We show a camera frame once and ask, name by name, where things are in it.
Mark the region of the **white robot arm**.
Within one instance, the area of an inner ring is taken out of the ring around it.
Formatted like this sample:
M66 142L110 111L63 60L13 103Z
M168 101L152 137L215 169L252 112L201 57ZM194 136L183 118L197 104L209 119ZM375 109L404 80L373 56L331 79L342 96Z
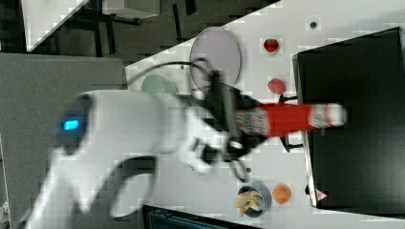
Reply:
M22 229L71 229L81 213L94 225L125 221L151 196L159 156L177 155L207 174L227 146L225 103L211 94L101 90L74 97L60 119L52 163Z

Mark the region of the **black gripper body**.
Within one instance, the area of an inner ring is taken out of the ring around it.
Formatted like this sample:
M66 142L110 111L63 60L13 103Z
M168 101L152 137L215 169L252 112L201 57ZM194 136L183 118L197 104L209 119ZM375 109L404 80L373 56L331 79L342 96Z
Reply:
M237 127L237 120L243 121L243 115L253 112L259 107L260 102L224 84L219 71L211 71L207 75L207 81L203 105L213 114L214 126L228 132L224 160L226 162L238 160L265 141L263 135L253 134Z

